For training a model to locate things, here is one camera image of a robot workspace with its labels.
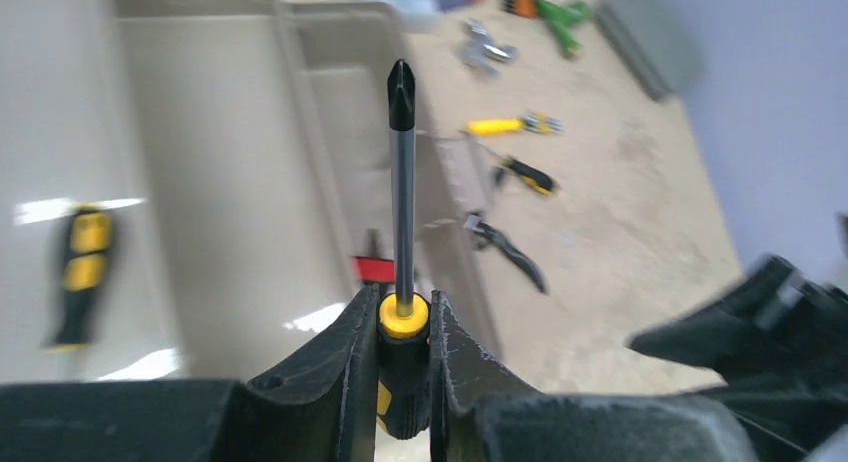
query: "black screwdriver tip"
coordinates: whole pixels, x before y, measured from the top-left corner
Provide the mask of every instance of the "black screwdriver tip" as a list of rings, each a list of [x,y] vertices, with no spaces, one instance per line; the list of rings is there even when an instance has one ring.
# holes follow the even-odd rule
[[[415,76],[403,59],[398,59],[386,81],[389,95],[389,127],[407,131],[415,128]]]

